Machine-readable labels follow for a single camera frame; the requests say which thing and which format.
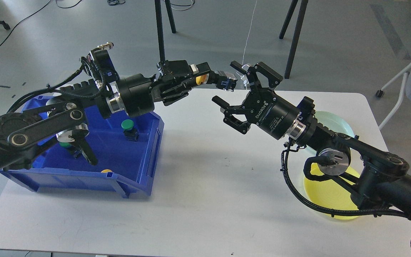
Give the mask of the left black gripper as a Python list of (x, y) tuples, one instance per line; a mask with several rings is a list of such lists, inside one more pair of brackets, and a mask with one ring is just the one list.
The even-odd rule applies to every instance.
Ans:
[(186, 60), (161, 61), (157, 63), (160, 73), (153, 86), (154, 79), (135, 74), (116, 82), (116, 87), (129, 117), (138, 117), (155, 109), (154, 102), (161, 101), (169, 106), (189, 95), (194, 87), (187, 79), (212, 72), (207, 62), (189, 65)]

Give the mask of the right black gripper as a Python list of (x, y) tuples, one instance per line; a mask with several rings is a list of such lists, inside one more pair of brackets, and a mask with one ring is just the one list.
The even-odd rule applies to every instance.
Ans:
[[(224, 114), (223, 122), (242, 134), (248, 132), (252, 123), (276, 140), (285, 134), (298, 138), (300, 122), (297, 118), (300, 110), (274, 92), (284, 79), (283, 76), (264, 62), (256, 63), (245, 70), (243, 65), (232, 61), (230, 67), (246, 77), (250, 90), (242, 106), (231, 106), (219, 96), (212, 98), (212, 102), (220, 106)], [(258, 73), (268, 79), (268, 87), (262, 86)], [(247, 121), (241, 121), (234, 115), (245, 115)]]

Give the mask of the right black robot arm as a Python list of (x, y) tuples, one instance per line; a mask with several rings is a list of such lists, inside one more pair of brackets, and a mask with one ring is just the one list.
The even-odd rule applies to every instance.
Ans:
[[(277, 140), (289, 137), (281, 153), (281, 171), (300, 202), (332, 217), (391, 215), (411, 221), (411, 176), (407, 174), (410, 166), (403, 158), (368, 145), (358, 136), (330, 130), (316, 119), (312, 99), (304, 97), (295, 107), (277, 95), (274, 90), (283, 77), (265, 63), (244, 69), (233, 61), (230, 66), (246, 76), (249, 93), (241, 105), (231, 106), (218, 96), (212, 101), (224, 113), (224, 123), (242, 134), (248, 132), (251, 124), (256, 124)], [(288, 156), (293, 145), (297, 145), (298, 150), (306, 146), (315, 150), (315, 156), (305, 161), (305, 178), (335, 182), (351, 194), (356, 211), (320, 206), (297, 191), (288, 174)]]

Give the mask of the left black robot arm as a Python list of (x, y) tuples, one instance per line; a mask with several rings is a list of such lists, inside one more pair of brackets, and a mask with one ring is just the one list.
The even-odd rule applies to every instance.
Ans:
[(96, 106), (104, 119), (124, 111), (139, 117), (186, 97), (196, 86), (218, 84), (208, 63), (161, 60), (159, 76), (141, 74), (120, 78), (108, 51), (112, 42), (91, 49), (80, 68), (62, 83), (30, 92), (0, 116), (0, 170), (30, 169), (34, 160), (59, 142), (81, 151), (86, 161), (98, 159), (86, 142), (85, 109)]

